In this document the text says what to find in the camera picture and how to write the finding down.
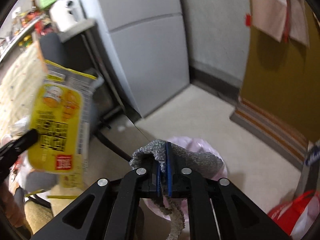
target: snack package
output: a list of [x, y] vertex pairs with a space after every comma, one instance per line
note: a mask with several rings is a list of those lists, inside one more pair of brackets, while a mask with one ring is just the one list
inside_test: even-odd
[[66, 187], [66, 188], [72, 188], [72, 187], [83, 188], [82, 155], [81, 154], [75, 154], [74, 156], [73, 173], [59, 175], [59, 183], [62, 187]]
[[38, 171], [71, 174], [76, 170], [82, 182], [82, 173], [75, 167], [82, 163], [83, 171], [87, 169], [89, 112], [96, 78], [44, 62], [48, 74], [29, 118], [29, 129], [38, 131], [39, 140], [28, 149], [28, 159]]

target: red tag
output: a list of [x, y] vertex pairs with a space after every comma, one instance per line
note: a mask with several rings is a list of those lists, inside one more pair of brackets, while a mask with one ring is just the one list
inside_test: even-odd
[[56, 170], [71, 170], [72, 156], [71, 155], [57, 155], [56, 156]]
[[248, 13], [245, 15], [245, 25], [246, 25], [247, 27], [250, 27], [250, 26], [251, 26], [251, 15], [248, 14]]

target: pink plastic bag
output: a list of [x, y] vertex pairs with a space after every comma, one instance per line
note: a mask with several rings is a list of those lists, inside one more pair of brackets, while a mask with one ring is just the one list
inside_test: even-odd
[[[202, 139], [199, 138], [189, 138], [189, 137], [172, 137], [168, 140], [169, 142], [172, 142], [180, 147], [183, 147], [185, 149], [187, 149], [188, 151], [191, 152], [197, 152], [197, 153], [205, 153], [205, 152], [210, 152], [213, 155], [219, 157], [220, 159], [221, 156], [220, 154], [212, 148], [212, 146], [207, 142], [204, 141]], [[223, 166], [221, 167], [221, 169], [218, 171], [218, 173], [212, 177], [211, 179], [213, 180], [218, 180], [221, 178], [227, 178], [228, 176], [228, 172], [227, 172], [227, 167], [225, 165], [225, 163], [223, 163]], [[159, 217], [163, 217], [167, 220], [170, 220], [170, 216], [166, 216], [164, 215], [160, 209], [152, 202], [151, 199], [146, 199], [144, 198], [143, 201], [145, 202], [145, 204], [147, 205], [147, 207], [156, 215], [158, 215]], [[163, 199], [164, 205], [166, 207], [168, 207], [168, 202], [167, 199], [164, 197]], [[188, 215], [188, 202], [186, 199], [183, 199], [181, 201], [181, 210], [184, 214], [184, 219], [186, 222], [189, 221], [189, 215]]]

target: bottle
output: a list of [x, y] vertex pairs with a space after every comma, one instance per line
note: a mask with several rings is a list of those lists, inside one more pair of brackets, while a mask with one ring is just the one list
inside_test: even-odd
[[35, 14], [35, 15], [39, 15], [40, 14], [40, 9], [36, 3], [36, 0], [32, 0], [32, 12]]
[[18, 33], [20, 32], [20, 28], [16, 18], [13, 19], [13, 22], [12, 22], [12, 32], [14, 36], [18, 35]]

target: gray cloth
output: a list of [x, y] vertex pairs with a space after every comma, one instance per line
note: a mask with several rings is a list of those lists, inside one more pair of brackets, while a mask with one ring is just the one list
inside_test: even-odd
[[50, 190], [58, 183], [57, 174], [33, 171], [27, 175], [25, 190], [29, 193], [36, 190], [44, 189]]
[[[161, 172], [166, 171], [166, 150], [164, 140], [154, 140], [136, 150], [132, 155], [130, 166], [133, 169], [139, 168], [145, 155], [152, 154], [156, 161], [160, 163]], [[186, 166], [192, 170], [198, 171], [205, 178], [212, 178], [223, 166], [223, 161], [211, 153], [194, 153], [178, 145], [172, 144], [172, 153], [184, 157]], [[163, 204], [162, 198], [152, 199], [164, 215], [169, 215], [171, 219], [171, 230], [167, 240], [177, 240], [184, 228], [184, 215], [181, 211], [181, 199], [172, 199], [167, 196], [165, 176], [162, 176], [161, 189], [163, 195], [167, 198], [169, 208]]]

